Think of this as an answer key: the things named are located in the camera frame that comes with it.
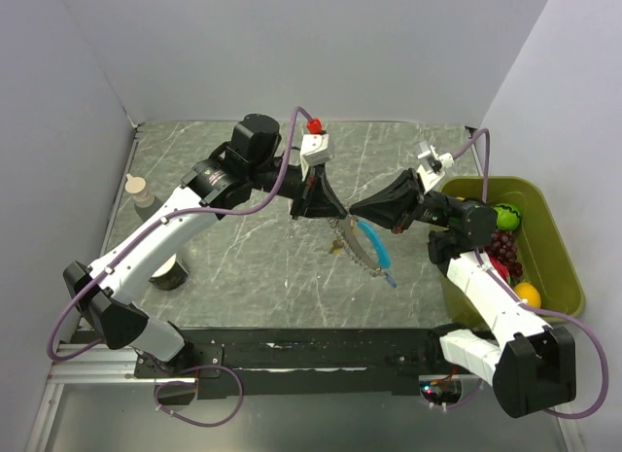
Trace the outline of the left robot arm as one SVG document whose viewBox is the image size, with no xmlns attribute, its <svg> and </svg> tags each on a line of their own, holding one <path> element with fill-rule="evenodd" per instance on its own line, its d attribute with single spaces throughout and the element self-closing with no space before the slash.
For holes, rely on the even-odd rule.
<svg viewBox="0 0 622 452">
<path fill-rule="evenodd" d="M 135 303 L 147 280 L 198 233 L 226 216 L 248 216 L 276 196 L 291 203 L 292 218 L 346 218 L 329 185 L 326 164 L 333 148 L 319 119 L 307 119 L 299 163 L 290 163 L 294 138 L 279 123 L 250 114 L 207 158 L 196 163 L 168 199 L 107 255 L 90 264 L 72 262 L 63 278 L 72 307 L 111 350 L 132 347 L 157 356 L 172 376 L 186 373 L 192 352 L 172 324 L 148 315 Z"/>
</svg>

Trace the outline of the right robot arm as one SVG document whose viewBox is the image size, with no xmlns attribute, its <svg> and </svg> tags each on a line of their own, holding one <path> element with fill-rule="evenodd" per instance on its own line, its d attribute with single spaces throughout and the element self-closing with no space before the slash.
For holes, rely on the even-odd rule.
<svg viewBox="0 0 622 452">
<path fill-rule="evenodd" d="M 521 307 L 483 250 L 492 241 L 497 213 L 482 201 L 425 191 L 418 173 L 403 171 L 376 194 L 356 202 L 351 213 L 393 233 L 414 222 L 433 225 L 430 261 L 477 310 L 493 341 L 469 329 L 447 330 L 429 344 L 427 366 L 446 372 L 459 365 L 488 383 L 512 418 L 570 402 L 576 397 L 575 343 Z"/>
</svg>

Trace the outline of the light blue key handle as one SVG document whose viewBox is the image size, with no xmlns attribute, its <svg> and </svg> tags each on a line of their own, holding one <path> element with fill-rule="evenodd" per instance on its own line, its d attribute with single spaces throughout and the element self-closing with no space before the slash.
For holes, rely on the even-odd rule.
<svg viewBox="0 0 622 452">
<path fill-rule="evenodd" d="M 388 269 L 391 266 L 391 259 L 378 233 L 369 223 L 363 220 L 358 220 L 357 227 L 363 232 L 367 240 L 372 245 L 379 267 L 381 269 Z"/>
</svg>

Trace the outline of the metal keyring with small rings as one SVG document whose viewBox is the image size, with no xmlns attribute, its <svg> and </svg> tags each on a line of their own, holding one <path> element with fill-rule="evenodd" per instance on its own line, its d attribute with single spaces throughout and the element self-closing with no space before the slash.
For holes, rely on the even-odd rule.
<svg viewBox="0 0 622 452">
<path fill-rule="evenodd" d="M 328 224 L 334 231 L 337 240 L 343 245 L 343 250 L 350 259 L 367 271 L 372 277 L 382 274 L 380 264 L 363 247 L 356 236 L 358 221 L 350 216 L 345 219 L 328 219 Z"/>
</svg>

